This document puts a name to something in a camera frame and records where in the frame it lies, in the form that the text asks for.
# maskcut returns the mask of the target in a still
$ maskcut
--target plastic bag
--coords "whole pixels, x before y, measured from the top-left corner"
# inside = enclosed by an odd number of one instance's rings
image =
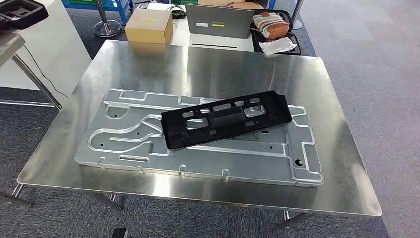
[[[297,44],[293,44],[292,40],[288,37],[283,37],[270,42],[258,42],[258,44],[260,45],[262,51],[264,51],[264,53],[268,56],[274,53],[292,50],[297,46]]]

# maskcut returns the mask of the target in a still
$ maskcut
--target blue shelf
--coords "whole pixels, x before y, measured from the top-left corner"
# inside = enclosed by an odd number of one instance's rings
[[[96,5],[84,5],[84,4],[73,4],[69,3],[68,0],[61,0],[65,8],[70,9],[83,9],[83,10],[97,10]],[[127,0],[125,5],[122,5],[121,0],[106,0],[103,4],[104,11],[117,11],[119,12],[119,15],[121,17],[121,21],[123,25],[127,24],[127,18],[126,18],[126,11],[130,7],[130,3],[132,3],[133,0]]]
[[[96,10],[96,5],[84,5],[84,4],[73,4],[69,3],[68,0],[61,0],[65,8],[71,9],[84,9],[84,10]],[[105,11],[118,11],[117,3],[113,0],[106,0],[104,3]]]

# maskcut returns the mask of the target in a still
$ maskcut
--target laptop lid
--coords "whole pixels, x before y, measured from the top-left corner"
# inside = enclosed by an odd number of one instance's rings
[[[186,4],[190,33],[247,38],[254,11]]]

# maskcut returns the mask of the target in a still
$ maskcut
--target cardboard box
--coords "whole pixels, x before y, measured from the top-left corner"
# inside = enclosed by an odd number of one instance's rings
[[[128,41],[169,44],[172,37],[170,11],[135,9],[125,26]]]

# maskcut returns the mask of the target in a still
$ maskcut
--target striped pouch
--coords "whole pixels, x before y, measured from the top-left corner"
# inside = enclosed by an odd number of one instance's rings
[[[267,40],[284,37],[289,31],[289,24],[273,12],[262,12],[253,16],[252,20]]]

